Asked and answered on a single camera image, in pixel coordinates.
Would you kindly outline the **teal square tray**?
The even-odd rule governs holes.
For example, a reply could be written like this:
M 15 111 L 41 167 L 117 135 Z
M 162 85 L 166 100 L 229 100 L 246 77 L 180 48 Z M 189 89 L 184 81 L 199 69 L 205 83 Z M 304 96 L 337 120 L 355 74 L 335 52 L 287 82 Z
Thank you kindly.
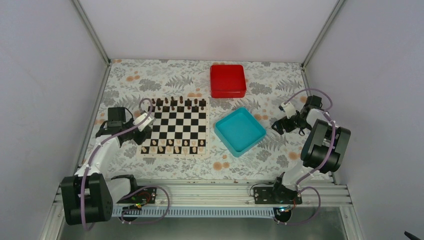
M 239 107 L 214 126 L 214 132 L 236 158 L 264 139 L 266 129 L 245 107 Z

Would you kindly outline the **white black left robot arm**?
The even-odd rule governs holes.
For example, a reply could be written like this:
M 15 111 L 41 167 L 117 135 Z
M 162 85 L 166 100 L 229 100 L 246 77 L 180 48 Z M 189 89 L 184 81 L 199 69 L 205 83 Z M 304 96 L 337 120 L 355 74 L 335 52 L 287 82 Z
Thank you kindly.
M 141 145 L 152 132 L 154 114 L 143 112 L 139 117 L 126 118 L 126 107 L 110 107 L 107 120 L 95 134 L 95 145 L 88 160 L 74 175 L 60 183 L 66 223 L 83 225 L 106 222 L 112 217 L 113 205 L 121 198 L 131 203 L 139 197 L 132 175 L 116 176 L 110 181 L 104 174 L 126 141 Z

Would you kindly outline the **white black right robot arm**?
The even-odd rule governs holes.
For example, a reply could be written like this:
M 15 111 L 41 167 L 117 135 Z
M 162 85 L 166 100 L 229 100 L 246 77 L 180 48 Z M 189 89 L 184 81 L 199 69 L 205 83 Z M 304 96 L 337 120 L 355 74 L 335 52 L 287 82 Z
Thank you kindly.
M 322 105 L 321 97 L 312 95 L 306 98 L 301 110 L 296 110 L 289 101 L 279 106 L 286 116 L 274 122 L 273 130 L 282 135 L 294 130 L 303 134 L 308 129 L 309 135 L 302 147 L 300 161 L 275 179 L 270 195 L 278 204 L 293 200 L 300 193 L 301 186 L 313 177 L 340 168 L 351 131 L 337 125 Z

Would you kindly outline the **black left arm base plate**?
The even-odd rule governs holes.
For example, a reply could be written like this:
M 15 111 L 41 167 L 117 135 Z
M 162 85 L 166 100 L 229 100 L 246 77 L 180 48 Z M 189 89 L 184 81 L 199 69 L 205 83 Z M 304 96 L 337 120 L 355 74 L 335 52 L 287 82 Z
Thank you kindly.
M 157 188 L 149 187 L 139 191 L 135 195 L 130 196 L 129 198 L 118 200 L 117 204 L 132 204 L 132 205 L 145 205 L 145 204 L 154 204 L 156 199 Z

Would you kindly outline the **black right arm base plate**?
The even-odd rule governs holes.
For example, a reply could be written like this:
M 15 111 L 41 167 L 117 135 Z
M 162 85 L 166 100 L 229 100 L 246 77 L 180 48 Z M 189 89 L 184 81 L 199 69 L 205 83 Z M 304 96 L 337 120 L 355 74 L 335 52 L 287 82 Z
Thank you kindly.
M 253 188 L 253 198 L 256 205 L 300 205 L 302 197 L 294 190 L 281 186 L 256 186 Z

